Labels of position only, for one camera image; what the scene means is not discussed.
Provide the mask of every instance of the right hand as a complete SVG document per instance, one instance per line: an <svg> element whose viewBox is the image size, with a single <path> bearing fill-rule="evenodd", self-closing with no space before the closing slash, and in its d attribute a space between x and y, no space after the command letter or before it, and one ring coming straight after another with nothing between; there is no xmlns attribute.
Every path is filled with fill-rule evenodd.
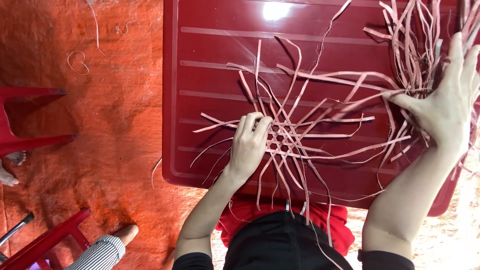
<svg viewBox="0 0 480 270"><path fill-rule="evenodd" d="M386 91L384 97L409 110L437 146L455 147L464 154L468 149L473 103L480 94L476 70L479 51L480 45L473 46L464 59L462 35L456 33L448 52L450 64L432 94L417 99Z"/></svg>
<svg viewBox="0 0 480 270"><path fill-rule="evenodd" d="M270 116L264 117L261 112L252 112L240 118L240 122L233 136L230 162L224 172L229 178L244 184L255 172L266 151L266 142L270 124Z"/></svg>

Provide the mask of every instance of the striped pants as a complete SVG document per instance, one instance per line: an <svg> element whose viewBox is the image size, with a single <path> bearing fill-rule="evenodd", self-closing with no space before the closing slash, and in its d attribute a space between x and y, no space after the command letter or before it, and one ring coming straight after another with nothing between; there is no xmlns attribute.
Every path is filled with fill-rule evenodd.
<svg viewBox="0 0 480 270"><path fill-rule="evenodd" d="M110 270L125 255L120 238L104 235L64 270Z"/></svg>

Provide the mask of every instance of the table surface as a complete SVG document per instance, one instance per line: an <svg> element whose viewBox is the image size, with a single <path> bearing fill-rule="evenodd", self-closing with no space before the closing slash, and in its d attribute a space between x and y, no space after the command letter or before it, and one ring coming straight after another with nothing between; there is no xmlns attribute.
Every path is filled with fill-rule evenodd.
<svg viewBox="0 0 480 270"><path fill-rule="evenodd" d="M447 29L449 10L452 10L452 14L456 13L454 3L455 1L442 1L442 29ZM213 166L231 146L231 142L219 144L207 151L191 168L190 163L207 146L232 137L235 130L218 127L193 133L193 130L214 124L200 114L203 112L219 120L230 121L238 120L242 115L254 110L241 88L238 71L228 69L226 64L232 62L253 66L258 40L261 39L260 75L269 82L275 95L283 100L291 78L275 66L280 63L294 68L298 62L298 53L287 43L283 46L274 38L274 34L280 34L297 44L302 50L300 67L311 69L329 21L342 4L343 1L337 0L300 0L295 3L259 0L184 0L181 2L165 0L162 168L164 179L171 184L211 187L215 177L228 162L229 155L225 155L215 167ZM403 8L405 3L399 2L398 5ZM370 38L362 31L364 26L386 33L382 8L378 1L355 0L334 21L331 33L325 39L324 50L316 69L317 73L377 71L394 78L395 68L392 66L392 54L388 43L379 43ZM452 33L453 24L450 24L450 28ZM446 37L446 31L442 32L442 36ZM246 80L250 88L254 89L254 76L247 74ZM385 86L379 81L369 81L369 83ZM302 84L302 81L295 84L287 103L287 110L291 108ZM343 100L350 90L351 86L311 81L291 117L292 121L298 121L326 97ZM374 90L361 88L354 100L375 93ZM318 113L323 112L327 106L329 105L323 106ZM353 137L349 139L305 138L302 140L303 144L309 147L322 147L331 154L340 155L385 142L389 124L381 100L379 98L372 100L358 113L350 116L360 117L361 112L365 117L374 116L375 120L362 124ZM311 133L350 134L357 127L357 124L322 123L317 125ZM381 149L369 150L349 157L347 160L365 160L379 151ZM413 161L421 152L422 148L418 145L407 153L407 157L387 162L378 173L380 183L383 186L387 185L409 165L409 161ZM260 169L268 157L265 155ZM379 191L376 172L382 157L383 155L358 166L338 161L314 162L314 164L327 183L332 196L354 200ZM257 193L260 169L239 192ZM328 202L322 183L310 169L306 168L305 173L308 189L312 192L311 202ZM432 205L430 216L438 216L446 211L459 174L460 170L456 170L445 181ZM288 183L292 191L292 199L304 201L305 193L290 179ZM275 186L276 179L272 167L262 178L261 194L272 196ZM287 197L286 189L282 184L279 185L275 197ZM374 197L369 197L355 202L333 199L332 203L367 209L373 199Z"/></svg>

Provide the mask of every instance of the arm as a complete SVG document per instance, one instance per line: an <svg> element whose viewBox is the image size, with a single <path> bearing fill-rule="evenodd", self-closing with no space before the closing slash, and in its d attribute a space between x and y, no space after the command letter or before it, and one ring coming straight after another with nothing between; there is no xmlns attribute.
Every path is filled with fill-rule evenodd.
<svg viewBox="0 0 480 270"><path fill-rule="evenodd" d="M473 102L480 79L475 70L480 47L463 58L461 35L450 44L450 65L439 87L427 98L387 92L391 102L409 110L434 143L397 176L372 203L363 226L362 248L412 258L417 235L443 182L468 149Z"/></svg>
<svg viewBox="0 0 480 270"><path fill-rule="evenodd" d="M175 259L192 252L212 257L210 235L233 194L260 164L271 122L271 117L264 117L260 112L242 116L233 137L230 161L185 220L177 240Z"/></svg>

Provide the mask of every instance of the red stool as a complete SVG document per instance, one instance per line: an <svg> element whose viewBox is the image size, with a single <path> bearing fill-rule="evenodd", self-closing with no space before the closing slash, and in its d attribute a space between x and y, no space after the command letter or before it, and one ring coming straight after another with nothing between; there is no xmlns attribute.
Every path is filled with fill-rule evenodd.
<svg viewBox="0 0 480 270"><path fill-rule="evenodd" d="M7 114L3 108L3 104L8 98L66 94L65 90L57 88L0 87L0 104L2 105L2 110L0 110L0 157L18 151L73 141L78 134L21 139L13 135Z"/></svg>
<svg viewBox="0 0 480 270"><path fill-rule="evenodd" d="M91 212L88 208L82 208L78 213L57 226L51 228L46 233L39 236L33 242L22 248L0 265L0 270L25 270L35 262L42 270L52 270L48 266L47 261L41 256L54 246L60 243L65 237L71 235L85 251L90 247L90 242L85 238L83 233L78 229L78 225L82 223Z"/></svg>

